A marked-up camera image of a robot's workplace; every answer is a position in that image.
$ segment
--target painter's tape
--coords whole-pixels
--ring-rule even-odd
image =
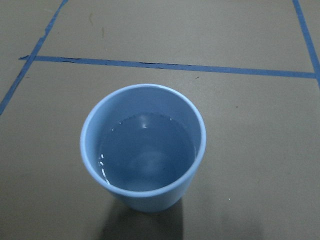
[[[306,19],[304,17],[304,14],[302,12],[300,3],[298,0],[292,0],[295,11],[296,11],[296,15],[298,17],[299,23],[300,23],[300,27],[303,33],[303,37],[304,37],[304,41],[306,43],[306,47],[308,48],[308,52],[310,55],[310,59],[313,65],[313,69],[314,69],[314,73],[315,73],[315,78],[318,82],[318,85],[320,87],[320,63],[319,63],[319,59],[314,47],[314,44],[312,42],[312,38],[311,35],[309,33],[308,30],[308,26],[306,23]]]
[[[45,28],[44,31],[44,35],[38,40],[38,42],[36,43],[34,49],[32,50],[31,54],[29,56],[27,56],[26,62],[23,65],[19,75],[16,77],[16,79],[14,80],[13,84],[11,85],[11,87],[9,88],[8,92],[6,93],[6,95],[4,96],[2,102],[0,103],[0,115],[4,112],[6,106],[8,105],[10,99],[12,98],[15,90],[17,89],[19,83],[21,82],[22,78],[26,75],[27,71],[29,70],[31,64],[33,63],[33,61],[35,60],[39,50],[41,49],[42,45],[44,44],[48,34],[50,33],[52,27],[55,24],[56,18],[61,10],[61,8],[68,2],[68,0],[63,0],[62,3],[60,4],[59,8],[57,9],[57,11],[54,13],[51,21],[49,22],[49,24],[47,25],[47,27]]]
[[[27,58],[28,56],[25,56],[25,57],[21,57],[20,59],[25,60]],[[152,63],[152,62],[139,62],[139,61],[119,61],[119,60],[92,59],[92,58],[70,58],[70,57],[61,57],[61,56],[36,56],[34,60],[42,61],[42,62],[119,66],[119,67],[146,68],[146,69],[183,70],[183,71],[196,71],[196,72],[261,75],[261,76],[291,77],[291,78],[305,78],[305,79],[316,78],[316,75],[313,72],[238,68],[238,67],[225,67],[225,66],[203,66],[203,65]]]

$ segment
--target horizontal blue tape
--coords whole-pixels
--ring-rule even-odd
[[[19,83],[24,78],[24,76],[26,75],[27,71],[29,70],[31,64],[35,60],[39,50],[41,49],[42,45],[44,44],[44,42],[45,42],[45,40],[46,40],[46,38],[48,36],[48,34],[50,33],[52,27],[54,26],[56,18],[58,16],[61,8],[67,2],[68,2],[68,0],[63,0],[62,1],[62,3],[60,4],[59,8],[56,10],[56,12],[54,13],[53,17],[51,18],[51,21],[46,26],[45,31],[44,31],[44,35],[39,38],[38,42],[36,43],[35,47],[33,48],[32,52],[31,52],[31,54],[29,56],[25,57],[25,59],[26,59],[25,64],[23,65],[20,73],[18,74],[18,76],[16,77],[16,79],[13,82],[13,84],[11,85],[11,87],[8,90],[8,92],[6,93],[6,95],[4,96],[3,100],[0,103],[0,115],[4,112],[6,106],[8,105],[8,103],[10,101],[10,99],[14,95],[14,92],[17,89]]]
[[[28,56],[20,58],[20,60],[25,60],[25,59],[28,59]],[[306,79],[316,78],[316,75],[313,72],[237,68],[237,67],[224,67],[224,66],[149,63],[149,62],[139,62],[139,61],[71,58],[71,57],[61,57],[61,56],[36,56],[34,60],[42,61],[42,62],[89,64],[89,65],[119,66],[119,67],[133,67],[133,68],[147,68],[147,69],[184,70],[184,71],[196,71],[196,72],[262,75],[262,76],[292,77],[292,78],[306,78]]]
[[[301,27],[301,31],[304,37],[304,41],[306,44],[306,47],[308,49],[309,52],[309,56],[313,65],[313,69],[314,69],[314,73],[315,73],[315,78],[318,82],[318,85],[320,87],[320,63],[319,63],[319,59],[317,57],[317,53],[314,47],[314,44],[312,42],[312,38],[311,35],[309,33],[308,30],[308,26],[304,17],[304,14],[302,12],[300,3],[298,0],[292,0],[295,11],[296,11],[296,15],[298,17],[299,23],[300,23],[300,27]]]

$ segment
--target diagonal blue tape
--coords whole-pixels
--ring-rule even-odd
[[[29,70],[31,64],[33,63],[33,61],[35,60],[39,50],[41,49],[42,45],[44,44],[48,34],[50,33],[52,27],[55,24],[56,18],[61,10],[61,8],[68,2],[68,0],[63,0],[62,3],[60,4],[59,8],[57,9],[57,11],[54,13],[51,21],[49,22],[49,24],[46,26],[45,31],[44,31],[44,35],[42,37],[40,37],[40,39],[38,40],[38,42],[36,43],[34,49],[32,50],[31,54],[29,56],[27,56],[26,62],[23,65],[19,75],[16,77],[16,79],[14,80],[13,84],[11,85],[11,87],[9,88],[8,92],[6,93],[6,95],[4,96],[2,102],[0,103],[0,115],[4,112],[6,106],[8,105],[10,99],[12,98],[15,90],[17,89],[19,83],[21,82],[21,80],[23,79],[23,77],[26,75],[27,71]]]
[[[24,56],[20,58],[20,60],[25,60],[25,59],[28,59],[28,56]],[[42,61],[42,62],[120,66],[120,67],[133,67],[133,68],[147,68],[147,69],[184,70],[184,71],[197,71],[197,72],[262,75],[262,76],[292,77],[292,78],[306,78],[306,79],[316,78],[316,75],[313,72],[237,68],[237,67],[224,67],[224,66],[149,63],[149,62],[139,62],[139,61],[119,61],[119,60],[92,59],[92,58],[70,58],[70,57],[60,57],[60,56],[36,56],[34,60]]]
[[[312,38],[311,35],[309,33],[308,30],[308,26],[304,17],[304,14],[302,12],[299,0],[292,0],[295,11],[296,11],[296,15],[298,17],[299,23],[300,23],[300,27],[301,27],[301,31],[304,37],[304,41],[306,44],[306,47],[308,48],[308,52],[309,52],[309,56],[313,65],[313,69],[314,69],[314,73],[315,73],[315,78],[318,82],[318,85],[320,87],[320,63],[319,63],[319,59],[314,47],[314,44],[312,42]]]

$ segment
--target tape strip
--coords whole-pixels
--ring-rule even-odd
[[[20,58],[20,60],[26,60],[26,59],[28,59],[28,56],[24,56]],[[150,62],[139,62],[139,61],[119,61],[119,60],[92,59],[92,58],[71,58],[71,57],[61,57],[61,56],[36,56],[34,60],[41,61],[41,62],[89,64],[89,65],[119,66],[119,67],[133,67],[133,68],[147,68],[147,69],[183,70],[183,71],[196,71],[196,72],[261,75],[261,76],[292,77],[292,78],[305,78],[305,79],[316,78],[316,75],[313,72],[237,68],[237,67],[224,67],[224,66],[150,63]]]
[[[317,56],[317,52],[316,52],[314,44],[312,42],[312,38],[309,33],[306,19],[304,17],[303,12],[302,12],[299,0],[292,0],[292,2],[294,5],[294,8],[295,8],[299,23],[300,23],[300,27],[302,30],[302,34],[304,37],[306,47],[308,48],[309,56],[310,56],[310,59],[311,59],[312,65],[313,65],[313,69],[314,69],[314,73],[315,73],[315,78],[318,82],[318,86],[320,87],[320,63],[319,63],[319,59]]]
[[[19,83],[21,82],[21,80],[23,79],[23,77],[26,75],[26,73],[28,72],[31,64],[33,63],[33,61],[35,60],[39,50],[41,49],[42,45],[44,44],[48,34],[50,33],[52,27],[55,24],[56,18],[61,10],[61,8],[68,2],[68,0],[63,0],[62,3],[60,4],[59,8],[57,9],[57,11],[54,13],[51,21],[49,22],[49,24],[46,26],[45,31],[44,31],[44,35],[42,37],[40,37],[40,39],[38,40],[38,42],[36,43],[34,49],[32,50],[31,54],[29,56],[26,57],[26,62],[23,65],[19,75],[16,77],[16,79],[14,80],[13,84],[11,85],[11,87],[9,88],[8,92],[6,93],[6,95],[4,96],[2,102],[0,103],[0,115],[4,112],[6,106],[8,105],[10,99],[12,98],[15,90],[17,89]]]

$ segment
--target blue tape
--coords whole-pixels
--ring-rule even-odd
[[[28,56],[20,58],[20,60],[25,60],[25,59],[28,59]],[[237,67],[224,67],[224,66],[150,63],[150,62],[139,62],[139,61],[119,61],[119,60],[92,59],[92,58],[71,58],[71,57],[61,57],[61,56],[36,56],[34,60],[41,61],[41,62],[104,65],[104,66],[133,67],[133,68],[146,68],[146,69],[184,70],[184,71],[196,71],[196,72],[262,75],[262,76],[292,77],[292,78],[306,78],[306,79],[316,78],[316,75],[313,72],[237,68]]]
[[[314,44],[312,42],[312,38],[311,35],[309,33],[308,30],[308,26],[304,17],[304,14],[302,12],[299,0],[292,0],[295,11],[296,11],[296,15],[298,17],[299,23],[300,23],[300,27],[302,30],[302,34],[304,37],[304,41],[306,44],[306,47],[308,48],[308,52],[309,52],[309,56],[313,65],[313,69],[314,69],[314,73],[315,73],[315,78],[318,82],[318,85],[320,87],[320,63],[319,63],[319,59],[317,57],[317,53],[314,47]]]
[[[54,13],[51,21],[49,22],[49,24],[46,26],[45,31],[44,31],[44,35],[42,37],[39,38],[38,42],[36,43],[34,49],[32,50],[31,54],[29,56],[26,56],[26,62],[23,65],[19,75],[16,77],[16,79],[14,80],[13,84],[11,85],[11,87],[9,88],[8,92],[6,93],[6,95],[4,96],[2,102],[0,103],[0,115],[4,112],[6,106],[8,105],[10,99],[12,98],[15,90],[17,89],[19,83],[21,82],[21,80],[23,79],[23,77],[26,75],[27,71],[29,70],[31,64],[33,63],[33,61],[35,60],[39,50],[41,49],[42,45],[44,44],[48,34],[50,33],[52,27],[55,24],[56,18],[61,10],[61,8],[68,2],[68,0],[63,0],[62,3],[60,4],[59,8],[57,9],[57,11]]]

